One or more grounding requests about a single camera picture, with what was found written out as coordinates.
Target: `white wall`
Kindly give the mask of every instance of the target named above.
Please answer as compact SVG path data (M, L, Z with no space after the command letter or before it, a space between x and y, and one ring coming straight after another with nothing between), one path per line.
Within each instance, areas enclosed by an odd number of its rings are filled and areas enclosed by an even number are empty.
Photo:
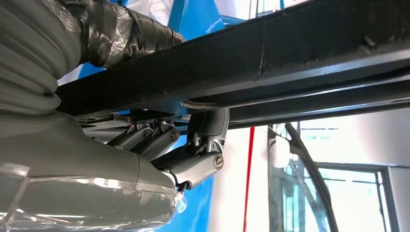
M304 140L315 161L410 167L410 109L318 119L304 124L339 127L331 140Z
M399 230L401 232L410 231L410 170L389 168L389 175Z
M223 168L214 175L209 232L243 231L249 128L229 130Z
M269 231L267 126L256 127L249 176L246 231Z
M240 19L252 19L256 16L257 0L214 0L221 15ZM284 7L290 7L307 0L284 0ZM280 0L259 0L258 12L280 10Z

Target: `screw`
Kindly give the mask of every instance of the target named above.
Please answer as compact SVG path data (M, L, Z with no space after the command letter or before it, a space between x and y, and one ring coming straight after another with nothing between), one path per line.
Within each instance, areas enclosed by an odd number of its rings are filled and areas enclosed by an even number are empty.
M172 131L171 132L171 140L173 142L175 142L178 139L179 139L179 131L177 131L177 130Z
M214 159L214 166L216 169L221 169L223 166L223 157L221 154L217 154Z
M146 130L144 131L144 133L142 134L142 136L145 138L145 137L149 136L150 134L151 134L151 130L150 130L150 129L146 129Z

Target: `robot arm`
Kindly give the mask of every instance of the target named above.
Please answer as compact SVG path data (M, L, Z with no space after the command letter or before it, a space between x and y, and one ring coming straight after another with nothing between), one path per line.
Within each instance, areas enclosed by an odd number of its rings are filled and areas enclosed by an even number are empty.
M103 0L2 0L0 27L0 183L16 181L0 191L2 228L166 223L183 190L222 167L228 110L192 115L187 144L167 154L179 137L170 121L132 124L105 145L55 110L57 80L79 63L111 67L183 42L170 28Z

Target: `black metal beam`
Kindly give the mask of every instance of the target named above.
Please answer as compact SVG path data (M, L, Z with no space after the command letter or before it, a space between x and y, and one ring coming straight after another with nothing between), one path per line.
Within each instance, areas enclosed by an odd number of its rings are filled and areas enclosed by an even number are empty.
M268 107L297 113L311 102L312 108L346 105L361 90L334 94L337 102L323 95L241 106L250 97L345 85L410 66L408 12L408 0L311 0L60 86L58 109L75 117L136 108L183 115L197 112L184 100L213 99L214 105L235 101L232 122L243 123L244 111L256 112L248 119L269 119L275 112ZM379 101L378 92L367 93L367 102Z
M410 80L231 109L230 128L346 116L410 106Z

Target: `window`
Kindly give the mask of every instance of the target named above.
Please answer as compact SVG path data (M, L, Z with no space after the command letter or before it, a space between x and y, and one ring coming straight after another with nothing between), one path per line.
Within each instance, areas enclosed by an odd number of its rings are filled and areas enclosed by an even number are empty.
M328 223L321 199L303 163L297 156L293 157L283 171L274 170L276 176L270 176L276 183L269 184L276 185L276 189L282 188L282 231L327 232ZM379 171L334 168L320 168L319 171L329 189L339 231L391 231L383 179Z
M269 166L269 203L271 231L330 231L322 199L297 155L285 168Z
M302 140L308 139L332 139L337 133L338 128L301 128Z

